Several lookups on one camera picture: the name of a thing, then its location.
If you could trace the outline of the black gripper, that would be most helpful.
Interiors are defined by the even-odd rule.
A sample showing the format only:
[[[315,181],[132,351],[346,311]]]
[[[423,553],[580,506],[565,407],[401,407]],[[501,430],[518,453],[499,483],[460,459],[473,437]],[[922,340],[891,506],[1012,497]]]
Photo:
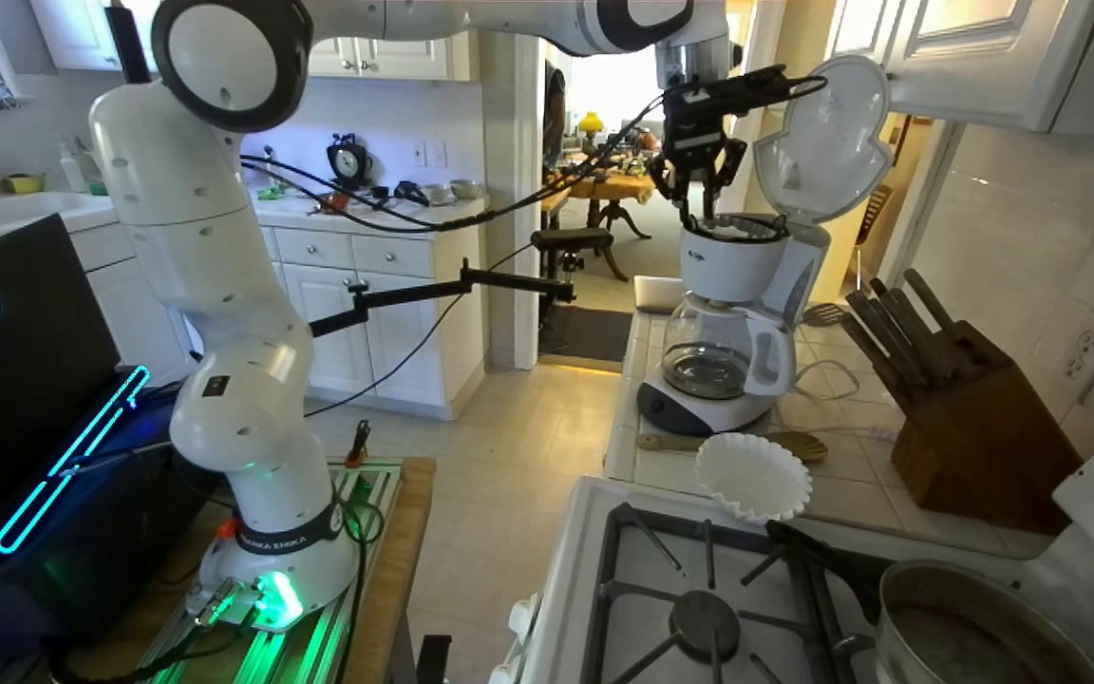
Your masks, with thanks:
[[[822,89],[825,75],[792,81],[779,66],[727,81],[668,81],[667,138],[645,173],[660,192],[686,192],[682,221],[689,231],[720,221],[724,187],[734,181],[748,154],[746,141],[727,133],[727,123],[759,107],[818,95]]]

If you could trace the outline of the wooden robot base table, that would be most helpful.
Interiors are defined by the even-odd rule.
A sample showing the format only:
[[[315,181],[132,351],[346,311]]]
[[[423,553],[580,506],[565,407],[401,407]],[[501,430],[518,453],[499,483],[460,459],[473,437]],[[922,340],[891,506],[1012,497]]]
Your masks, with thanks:
[[[56,684],[440,684],[446,643],[416,653],[407,602],[434,506],[434,459],[334,472],[344,570],[278,568],[180,611],[130,672],[56,650]]]

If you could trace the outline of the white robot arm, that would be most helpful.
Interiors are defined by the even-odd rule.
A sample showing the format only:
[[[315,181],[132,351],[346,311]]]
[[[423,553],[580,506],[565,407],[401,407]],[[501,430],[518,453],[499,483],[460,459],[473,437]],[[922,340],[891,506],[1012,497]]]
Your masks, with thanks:
[[[328,38],[510,31],[570,59],[659,59],[667,166],[713,192],[734,113],[805,100],[815,75],[734,69],[727,0],[159,0],[159,75],[87,111],[108,192],[155,298],[189,321],[202,364],[183,380],[174,453],[227,479],[236,529],[209,545],[187,593],[197,625],[288,632],[359,587],[330,464],[303,417],[320,328],[287,298],[236,141],[288,123]]]

